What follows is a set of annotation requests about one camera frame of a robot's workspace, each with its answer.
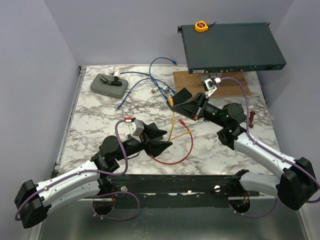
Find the red-brown handle tool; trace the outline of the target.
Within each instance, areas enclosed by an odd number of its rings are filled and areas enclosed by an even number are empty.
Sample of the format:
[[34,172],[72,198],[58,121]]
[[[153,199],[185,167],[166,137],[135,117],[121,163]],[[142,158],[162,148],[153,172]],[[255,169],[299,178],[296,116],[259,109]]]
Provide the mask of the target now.
[[254,120],[255,115],[256,115],[256,112],[255,112],[254,110],[252,110],[252,111],[250,112],[249,119],[248,119],[248,126],[249,126],[250,128],[253,128],[253,127],[254,127],[253,120]]

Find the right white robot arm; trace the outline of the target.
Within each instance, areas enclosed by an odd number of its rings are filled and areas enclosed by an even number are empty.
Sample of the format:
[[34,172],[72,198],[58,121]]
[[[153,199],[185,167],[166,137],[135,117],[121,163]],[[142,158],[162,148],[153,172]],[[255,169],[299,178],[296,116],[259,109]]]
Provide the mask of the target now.
[[169,105],[173,112],[197,121],[204,119],[221,127],[216,134],[219,141],[232,150],[245,154],[268,169],[272,175],[259,175],[245,171],[230,183],[230,191],[241,196],[256,191],[278,197],[292,210],[299,210],[319,190],[320,184],[312,163],[305,157],[296,159],[274,150],[252,137],[241,123],[246,115],[241,104],[232,102],[223,108],[209,103],[209,98],[199,92],[195,96],[183,88],[172,97]]

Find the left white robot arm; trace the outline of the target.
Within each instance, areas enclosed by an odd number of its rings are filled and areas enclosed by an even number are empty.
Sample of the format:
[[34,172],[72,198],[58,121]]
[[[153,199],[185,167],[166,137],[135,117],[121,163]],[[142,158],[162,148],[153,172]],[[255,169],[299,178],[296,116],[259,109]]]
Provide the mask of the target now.
[[54,178],[35,183],[25,181],[15,199],[17,208],[14,219],[25,229],[43,222],[48,213],[61,204],[82,198],[110,196],[109,176],[124,175],[129,168],[129,156],[144,151],[150,157],[157,157],[172,146],[163,139],[167,133],[152,124],[145,124],[135,118],[119,120],[115,125],[129,123],[130,138],[121,141],[119,131],[107,136],[98,152],[79,167]]

